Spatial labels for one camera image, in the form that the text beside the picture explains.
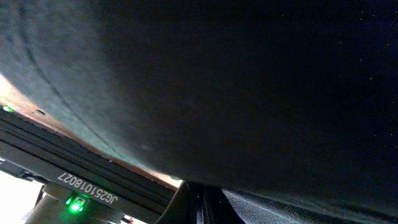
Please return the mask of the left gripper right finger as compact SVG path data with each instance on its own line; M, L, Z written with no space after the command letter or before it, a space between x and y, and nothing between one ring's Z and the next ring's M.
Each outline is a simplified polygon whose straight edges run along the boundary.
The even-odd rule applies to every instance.
M203 188L204 224L244 224L220 188Z

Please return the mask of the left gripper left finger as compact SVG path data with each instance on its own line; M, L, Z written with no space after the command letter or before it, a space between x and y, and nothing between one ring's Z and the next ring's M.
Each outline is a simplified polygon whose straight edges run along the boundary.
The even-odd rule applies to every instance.
M203 186L183 181L155 224L197 224L203 201Z

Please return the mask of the black leggings grey red waistband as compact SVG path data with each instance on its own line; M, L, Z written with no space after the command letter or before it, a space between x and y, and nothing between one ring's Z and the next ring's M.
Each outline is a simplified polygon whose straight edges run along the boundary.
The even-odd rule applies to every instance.
M334 222L397 221L396 1L2 1L1 73L100 151Z

